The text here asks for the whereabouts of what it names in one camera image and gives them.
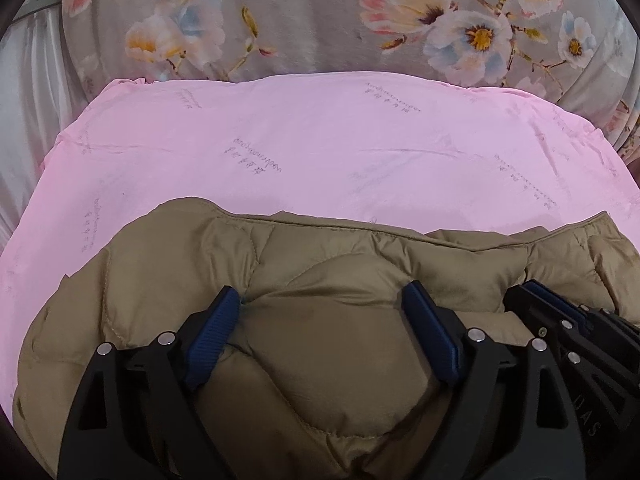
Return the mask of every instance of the stitching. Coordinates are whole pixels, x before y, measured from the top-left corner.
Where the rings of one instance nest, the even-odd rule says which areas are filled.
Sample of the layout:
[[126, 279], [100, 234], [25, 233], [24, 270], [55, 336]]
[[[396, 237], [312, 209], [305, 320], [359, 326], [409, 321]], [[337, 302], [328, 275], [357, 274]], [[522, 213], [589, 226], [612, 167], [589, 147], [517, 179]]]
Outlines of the stitching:
[[311, 264], [309, 267], [307, 267], [305, 270], [303, 270], [302, 272], [300, 272], [299, 274], [295, 275], [293, 278], [291, 278], [287, 283], [285, 283], [282, 287], [285, 288], [287, 286], [289, 286], [292, 282], [294, 282], [296, 279], [298, 279], [300, 276], [302, 276], [303, 274], [306, 274], [307, 272], [309, 272], [311, 269], [313, 269], [314, 267], [317, 267], [318, 265], [322, 265], [325, 264], [327, 262], [330, 262], [331, 260], [335, 260], [337, 258], [341, 258], [343, 256], [349, 256], [350, 254], [367, 254], [367, 253], [343, 253], [343, 254], [335, 254], [334, 256], [329, 256], [328, 258], [325, 258], [324, 260], [321, 260], [320, 262], [316, 262]]
[[383, 230], [383, 229], [372, 229], [371, 227], [365, 227], [365, 226], [337, 226], [334, 224], [309, 224], [309, 223], [304, 223], [304, 222], [292, 222], [292, 221], [286, 221], [286, 220], [279, 220], [279, 219], [266, 219], [266, 218], [258, 218], [257, 216], [252, 216], [252, 215], [236, 215], [233, 213], [229, 213], [227, 211], [224, 211], [223, 209], [219, 208], [217, 205], [215, 205], [213, 202], [210, 202], [209, 200], [206, 200], [204, 198], [197, 198], [196, 200], [201, 201], [202, 203], [205, 203], [207, 205], [209, 205], [209, 208], [211, 210], [213, 210], [214, 212], [217, 213], [217, 218], [221, 218], [223, 216], [227, 216], [228, 218], [237, 218], [240, 220], [245, 220], [245, 221], [250, 221], [250, 222], [254, 222], [254, 223], [268, 223], [268, 224], [284, 224], [284, 225], [297, 225], [299, 227], [311, 227], [311, 228], [322, 228], [322, 229], [326, 229], [326, 230], [331, 230], [331, 231], [338, 231], [338, 232], [354, 232], [354, 231], [366, 231], [366, 232], [371, 232], [371, 233], [380, 233], [383, 235], [390, 235], [390, 236], [394, 236], [396, 238], [404, 238], [407, 240], [414, 240], [417, 242], [423, 242], [423, 243], [427, 243], [427, 244], [433, 244], [436, 246], [443, 246], [443, 247], [451, 247], [451, 248], [457, 248], [457, 249], [463, 249], [472, 253], [481, 253], [483, 251], [490, 251], [493, 249], [498, 249], [498, 248], [512, 248], [512, 247], [523, 247], [523, 246], [528, 246], [531, 245], [533, 243], [538, 243], [538, 242], [542, 242], [544, 240], [547, 240], [548, 238], [553, 238], [555, 236], [558, 236], [560, 234], [563, 234], [564, 232], [567, 231], [571, 231], [573, 229], [576, 228], [585, 228], [589, 225], [595, 224], [596, 222], [600, 221], [601, 218], [610, 218], [608, 213], [603, 211], [600, 213], [597, 213], [596, 215], [592, 216], [591, 218], [588, 218], [586, 220], [584, 220], [583, 222], [578, 222], [575, 224], [567, 224], [565, 226], [562, 226], [558, 229], [555, 229], [551, 232], [549, 232], [548, 234], [544, 235], [543, 237], [540, 238], [536, 238], [535, 240], [531, 240], [529, 242], [505, 242], [504, 244], [498, 244], [495, 246], [491, 246], [491, 247], [485, 247], [482, 249], [473, 249], [473, 248], [469, 248], [466, 246], [462, 246], [459, 244], [455, 244], [453, 242], [446, 242], [444, 240], [425, 240], [425, 238], [428, 238], [427, 235], [412, 235], [410, 233], [410, 230], [405, 230], [403, 228], [399, 228], [401, 230], [405, 230], [408, 231], [407, 233], [395, 233], [392, 232], [390, 230]]
[[252, 249], [254, 250], [254, 264], [252, 265], [252, 268], [251, 268], [251, 271], [250, 271], [250, 274], [249, 274], [249, 280], [247, 281], [247, 284], [246, 284], [246, 286], [244, 288], [244, 292], [246, 293], [247, 290], [249, 289], [249, 283], [251, 282], [251, 278], [254, 276], [255, 269], [257, 269], [258, 265], [260, 265], [260, 258], [258, 258], [258, 251], [255, 248], [254, 241], [252, 240], [251, 235], [247, 231], [245, 231], [241, 227], [238, 227], [237, 225], [231, 224], [230, 222], [228, 222], [226, 220], [226, 218], [218, 217], [215, 220], [219, 221], [223, 225], [231, 227], [232, 229], [240, 231], [241, 234], [243, 234], [244, 236], [247, 237], [247, 239], [249, 240], [249, 243], [251, 244]]
[[81, 366], [82, 368], [86, 368], [88, 363], [79, 363], [78, 361], [75, 361], [73, 359], [65, 359], [65, 358], [60, 358], [60, 357], [40, 357], [38, 355], [38, 351], [37, 350], [33, 350], [31, 351], [31, 357], [33, 358], [34, 361], [36, 361], [38, 364], [49, 364], [49, 363], [64, 363], [64, 364], [68, 364], [68, 365], [76, 365], [76, 366]]
[[[580, 238], [578, 238], [578, 235], [576, 234], [575, 231], [572, 232], [572, 234], [574, 235], [575, 241], [578, 243], [578, 247], [580, 247], [583, 251], [587, 250], [587, 247], [585, 246], [584, 243], [582, 243], [582, 241], [580, 240]], [[587, 237], [587, 239], [589, 238], [589, 235], [587, 234], [586, 230], [584, 230], [584, 234]]]
[[[271, 235], [273, 235], [273, 232], [276, 230], [276, 226], [272, 226], [271, 228], [271, 232], [269, 233], [269, 236], [267, 237], [267, 241], [264, 243], [264, 246], [262, 247], [262, 250], [260, 251], [260, 256], [262, 256], [262, 254], [264, 253], [264, 250], [267, 248], [267, 245], [269, 244], [269, 241], [271, 240]], [[257, 253], [255, 255], [255, 259], [256, 259], [256, 266], [252, 269], [251, 271], [251, 275], [249, 276], [249, 281], [246, 282], [246, 290], [245, 290], [245, 294], [247, 294], [249, 292], [249, 287], [251, 286], [251, 280], [254, 278], [255, 275], [255, 271], [256, 269], [260, 266], [260, 258], [258, 257]]]
[[125, 341], [126, 339], [123, 338], [123, 336], [121, 336], [118, 331], [115, 329], [114, 327], [114, 323], [111, 320], [111, 318], [109, 317], [109, 313], [107, 311], [107, 288], [109, 288], [109, 275], [110, 275], [110, 271], [111, 271], [111, 251], [107, 251], [108, 252], [108, 257], [107, 257], [107, 264], [106, 264], [106, 270], [104, 272], [104, 280], [102, 282], [102, 297], [100, 298], [100, 311], [102, 313], [102, 316], [104, 317], [104, 324], [106, 324], [111, 331], [115, 334], [115, 336], [120, 340], [120, 344], [121, 345], [125, 345]]

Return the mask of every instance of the bed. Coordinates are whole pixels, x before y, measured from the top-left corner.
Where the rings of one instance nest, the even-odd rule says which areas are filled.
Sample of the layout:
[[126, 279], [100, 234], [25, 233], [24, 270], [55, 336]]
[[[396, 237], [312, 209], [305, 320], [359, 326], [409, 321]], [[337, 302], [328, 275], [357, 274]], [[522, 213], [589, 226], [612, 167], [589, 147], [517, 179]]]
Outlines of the bed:
[[[7, 414], [24, 332], [62, 276], [179, 196], [419, 232], [607, 210], [640, 247], [635, 0], [433, 0], [419, 27], [397, 0], [35, 1], [0, 0], [0, 60], [31, 50], [13, 77], [48, 87], [1, 110]], [[461, 27], [490, 56], [461, 54]], [[56, 47], [38, 58], [38, 41]]]

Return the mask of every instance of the pink pillowcase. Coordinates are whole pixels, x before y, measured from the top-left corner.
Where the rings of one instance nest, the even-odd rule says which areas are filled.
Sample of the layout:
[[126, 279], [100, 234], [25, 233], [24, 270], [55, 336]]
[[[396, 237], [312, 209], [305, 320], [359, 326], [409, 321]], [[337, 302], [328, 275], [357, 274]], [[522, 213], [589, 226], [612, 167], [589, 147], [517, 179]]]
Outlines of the pink pillowcase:
[[640, 192], [600, 130], [522, 91], [389, 73], [112, 82], [58, 136], [0, 257], [0, 403], [64, 274], [167, 200], [505, 234], [608, 210], [640, 247]]

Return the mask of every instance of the khaki down jacket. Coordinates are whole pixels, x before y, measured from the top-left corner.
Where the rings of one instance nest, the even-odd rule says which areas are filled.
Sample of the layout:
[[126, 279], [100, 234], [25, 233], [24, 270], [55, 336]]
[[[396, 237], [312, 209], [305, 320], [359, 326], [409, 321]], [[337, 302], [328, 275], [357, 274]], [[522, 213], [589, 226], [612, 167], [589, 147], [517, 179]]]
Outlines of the khaki down jacket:
[[640, 257], [606, 213], [553, 232], [422, 235], [173, 200], [124, 227], [47, 301], [22, 346], [14, 425], [55, 472], [95, 348], [147, 345], [231, 285], [243, 298], [238, 326], [195, 404], [238, 479], [406, 478], [450, 392], [401, 314], [402, 287], [420, 280], [466, 326], [524, 345], [532, 336], [502, 297], [532, 278], [640, 322]]

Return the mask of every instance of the blue flower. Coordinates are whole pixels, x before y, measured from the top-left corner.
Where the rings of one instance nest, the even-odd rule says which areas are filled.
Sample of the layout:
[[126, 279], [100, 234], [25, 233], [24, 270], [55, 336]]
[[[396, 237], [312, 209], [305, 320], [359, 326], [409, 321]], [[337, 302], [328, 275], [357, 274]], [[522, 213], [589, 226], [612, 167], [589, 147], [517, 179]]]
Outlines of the blue flower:
[[596, 49], [596, 38], [584, 18], [574, 18], [570, 12], [562, 15], [558, 54], [574, 68], [584, 69]]
[[429, 65], [452, 84], [492, 84], [507, 73], [512, 35], [504, 16], [456, 10], [436, 20], [423, 52]]
[[222, 57], [225, 42], [222, 29], [222, 0], [181, 0], [178, 4], [161, 4], [156, 14], [169, 17], [183, 38], [184, 57], [203, 70], [206, 64]]

